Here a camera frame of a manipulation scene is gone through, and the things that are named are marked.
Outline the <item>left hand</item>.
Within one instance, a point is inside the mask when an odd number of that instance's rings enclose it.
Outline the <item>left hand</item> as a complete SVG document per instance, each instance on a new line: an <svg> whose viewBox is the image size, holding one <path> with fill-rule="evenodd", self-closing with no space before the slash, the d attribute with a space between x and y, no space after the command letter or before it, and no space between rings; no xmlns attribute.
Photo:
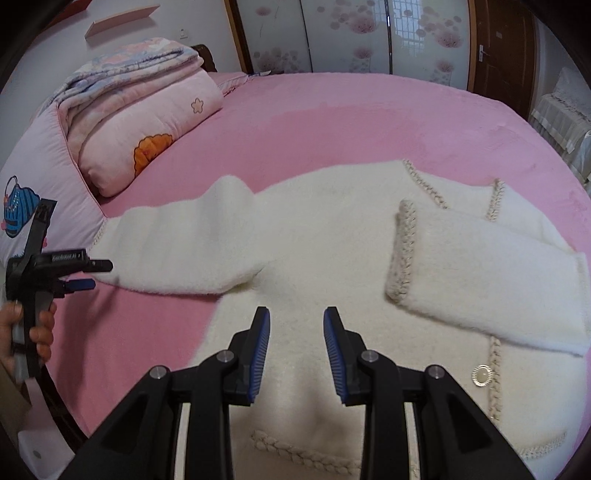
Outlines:
<svg viewBox="0 0 591 480"><path fill-rule="evenodd" d="M42 364L47 363L51 358L51 346L54 341L53 329L55 326L55 313L57 305L52 302L48 310L40 312L40 324L33 327L29 336L35 343L37 353ZM0 313L0 354L1 364L8 372L10 377L15 381L14 368L15 360L12 354L12 327L19 323L23 317L23 307L18 302L7 302L1 308Z"/></svg>

